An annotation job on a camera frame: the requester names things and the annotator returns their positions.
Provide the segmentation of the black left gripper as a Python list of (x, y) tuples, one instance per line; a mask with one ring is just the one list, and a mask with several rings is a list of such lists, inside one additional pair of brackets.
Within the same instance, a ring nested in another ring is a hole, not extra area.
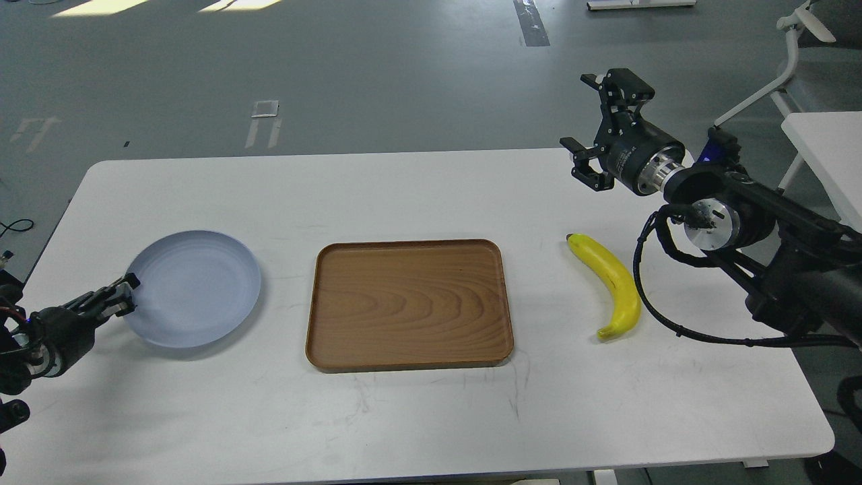
[(133, 291), (141, 285), (134, 273), (126, 273), (110, 285), (86, 292), (64, 307), (34, 311), (33, 323), (40, 338), (37, 347), (41, 361), (32, 377), (60, 377), (86, 355), (95, 344), (97, 325), (111, 317), (122, 317), (135, 310)]

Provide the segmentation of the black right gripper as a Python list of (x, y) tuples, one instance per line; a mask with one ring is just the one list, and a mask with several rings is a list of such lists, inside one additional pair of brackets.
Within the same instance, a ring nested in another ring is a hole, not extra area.
[[(580, 80), (599, 93), (601, 125), (597, 145), (590, 148), (570, 136), (560, 138), (572, 156), (572, 177), (594, 191), (613, 189), (615, 178), (638, 196), (664, 190), (666, 179), (682, 168), (686, 148), (641, 116), (655, 89), (628, 68), (603, 76), (584, 73)], [(591, 160), (603, 169), (591, 168)]]

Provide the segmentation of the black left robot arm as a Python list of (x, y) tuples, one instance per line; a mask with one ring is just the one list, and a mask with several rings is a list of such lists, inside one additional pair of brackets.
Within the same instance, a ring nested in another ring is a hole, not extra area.
[(1, 286), (1, 432), (30, 418), (30, 406), (18, 395), (39, 378), (60, 377), (79, 362), (96, 340), (96, 329), (111, 317), (132, 313), (139, 279), (127, 273), (96, 291), (60, 306), (27, 313), (19, 301), (24, 284), (2, 271)]

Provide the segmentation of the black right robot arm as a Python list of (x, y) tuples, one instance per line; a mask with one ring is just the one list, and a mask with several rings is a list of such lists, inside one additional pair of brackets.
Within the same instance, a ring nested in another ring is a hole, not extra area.
[[(568, 252), (597, 278), (613, 307), (601, 341), (626, 334), (641, 313), (677, 337), (748, 349), (860, 351), (860, 231), (801, 205), (752, 177), (741, 144), (711, 123), (691, 163), (677, 136), (647, 120), (655, 89), (624, 67), (580, 73), (597, 96), (591, 141), (561, 136), (570, 175), (595, 193), (621, 185), (637, 197), (658, 195), (625, 264), (593, 236), (564, 237)], [(776, 337), (723, 337), (674, 321), (653, 304), (642, 276), (644, 250), (655, 238), (665, 257), (690, 268), (714, 268), (744, 294), (744, 307)]]

